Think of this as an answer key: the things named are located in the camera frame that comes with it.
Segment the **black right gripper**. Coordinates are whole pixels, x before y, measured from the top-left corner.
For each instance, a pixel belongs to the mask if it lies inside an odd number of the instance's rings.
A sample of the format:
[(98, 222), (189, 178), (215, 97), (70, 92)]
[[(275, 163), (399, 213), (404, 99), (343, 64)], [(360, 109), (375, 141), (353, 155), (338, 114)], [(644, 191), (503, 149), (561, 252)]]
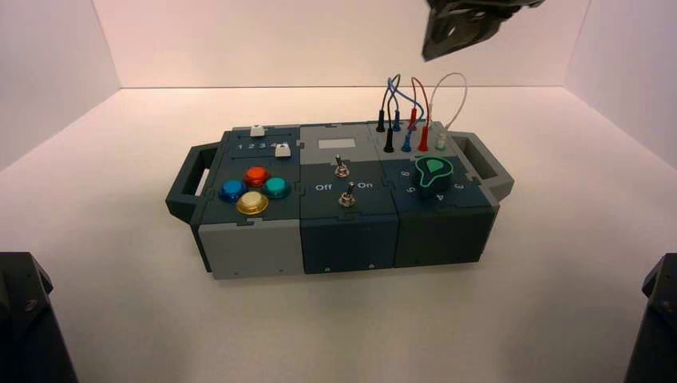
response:
[(428, 1), (429, 18), (422, 57), (432, 61), (491, 38), (501, 19), (522, 8), (537, 8), (544, 0)]

